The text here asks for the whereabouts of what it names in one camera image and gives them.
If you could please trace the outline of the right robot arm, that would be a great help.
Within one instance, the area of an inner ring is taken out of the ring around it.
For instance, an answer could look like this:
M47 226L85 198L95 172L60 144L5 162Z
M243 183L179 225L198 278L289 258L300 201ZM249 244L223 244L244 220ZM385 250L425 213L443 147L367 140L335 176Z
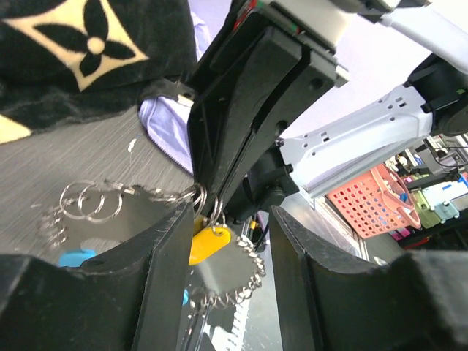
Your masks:
M429 57L348 116L276 143L348 71L336 45L355 17L390 27ZM467 130L467 33L432 1L234 1L188 82L200 213L242 220L301 190L317 196L413 141Z

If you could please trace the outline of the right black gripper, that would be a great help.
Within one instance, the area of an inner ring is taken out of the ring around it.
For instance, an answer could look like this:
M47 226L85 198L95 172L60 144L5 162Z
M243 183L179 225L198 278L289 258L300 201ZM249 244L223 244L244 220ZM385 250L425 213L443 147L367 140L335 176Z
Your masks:
M350 80L335 58L353 14L342 1L245 1L219 49L223 73L189 117L202 214L250 216L298 188L276 139L334 86Z

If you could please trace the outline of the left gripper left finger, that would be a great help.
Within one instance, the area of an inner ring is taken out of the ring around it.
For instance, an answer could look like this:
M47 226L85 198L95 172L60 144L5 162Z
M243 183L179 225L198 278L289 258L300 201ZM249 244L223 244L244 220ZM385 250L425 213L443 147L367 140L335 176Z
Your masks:
M174 350L182 292L116 247L78 268L1 257L3 350Z

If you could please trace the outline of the blue handled key ring organizer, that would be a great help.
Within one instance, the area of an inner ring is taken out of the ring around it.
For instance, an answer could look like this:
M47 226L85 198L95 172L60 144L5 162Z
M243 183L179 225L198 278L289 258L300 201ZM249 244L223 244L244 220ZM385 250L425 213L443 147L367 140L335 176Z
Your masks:
M231 242L197 265L189 265L194 221L203 216L207 191L194 184L169 192L111 180L74 181L41 216L39 233L61 250L64 266L79 266L92 241L114 244L171 292L182 292L192 309L226 309L249 300L262 286L265 263L253 243L229 226L220 209L204 216L208 225L225 224Z

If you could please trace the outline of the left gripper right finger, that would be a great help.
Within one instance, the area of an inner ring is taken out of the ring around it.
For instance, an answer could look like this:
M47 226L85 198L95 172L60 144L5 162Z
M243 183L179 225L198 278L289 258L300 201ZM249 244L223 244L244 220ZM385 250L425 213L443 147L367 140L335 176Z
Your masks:
M356 257L283 208L269 213L285 350L465 350L467 253Z

